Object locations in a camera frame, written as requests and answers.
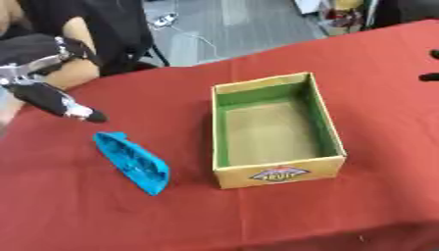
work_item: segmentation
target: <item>robotic hand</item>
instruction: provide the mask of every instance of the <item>robotic hand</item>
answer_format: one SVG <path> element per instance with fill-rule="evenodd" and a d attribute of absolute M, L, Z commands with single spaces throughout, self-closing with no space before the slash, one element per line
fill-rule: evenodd
<path fill-rule="evenodd" d="M 0 86 L 11 92 L 16 98 L 52 115 L 77 118 L 93 123 L 105 122 L 107 118 L 101 112 L 76 103 L 63 90 L 44 82 L 44 76 L 42 75 L 44 71 L 47 72 L 48 69 L 54 67 L 59 68 L 63 63 L 73 58 L 84 59 L 89 56 L 87 54 L 89 52 L 85 51 L 80 43 L 74 42 L 68 47 L 62 37 L 56 37 L 55 41 L 59 47 L 59 51 L 54 53 L 55 55 L 43 57 L 23 65 L 17 65 L 17 63 L 0 65 Z"/>

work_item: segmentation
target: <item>blue object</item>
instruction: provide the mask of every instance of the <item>blue object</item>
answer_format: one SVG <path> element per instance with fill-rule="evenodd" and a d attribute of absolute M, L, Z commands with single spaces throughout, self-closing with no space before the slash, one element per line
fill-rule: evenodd
<path fill-rule="evenodd" d="M 170 169 L 165 162 L 126 140 L 125 133 L 98 132 L 93 140 L 113 165 L 145 192 L 154 196 L 167 186 Z"/>

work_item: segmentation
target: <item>gray carpet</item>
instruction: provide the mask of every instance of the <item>gray carpet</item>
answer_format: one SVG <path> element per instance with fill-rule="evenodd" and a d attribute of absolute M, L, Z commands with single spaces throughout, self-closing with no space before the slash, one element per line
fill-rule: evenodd
<path fill-rule="evenodd" d="M 174 66 L 191 66 L 323 38 L 291 0 L 163 0 L 145 3 L 148 20 L 177 11 L 174 24 L 154 30 Z M 202 36 L 217 47 L 196 38 Z"/>

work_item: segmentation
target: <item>red tablecloth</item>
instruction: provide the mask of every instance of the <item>red tablecloth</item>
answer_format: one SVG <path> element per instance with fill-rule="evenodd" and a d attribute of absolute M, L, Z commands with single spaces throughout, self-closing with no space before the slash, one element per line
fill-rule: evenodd
<path fill-rule="evenodd" d="M 0 140 L 0 250 L 427 250 L 439 243 L 439 82 L 429 21 L 194 68 L 104 78 L 73 92 L 111 121 L 27 108 Z M 349 158 L 336 179 L 220 190 L 210 87 L 313 72 Z M 159 196 L 101 156 L 124 131 L 171 167 Z"/>

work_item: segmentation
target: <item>open box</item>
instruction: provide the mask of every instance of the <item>open box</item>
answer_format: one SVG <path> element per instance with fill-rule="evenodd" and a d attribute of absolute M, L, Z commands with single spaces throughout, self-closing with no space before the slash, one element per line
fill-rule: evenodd
<path fill-rule="evenodd" d="M 309 73 L 213 87 L 221 188 L 334 177 L 346 159 Z"/>

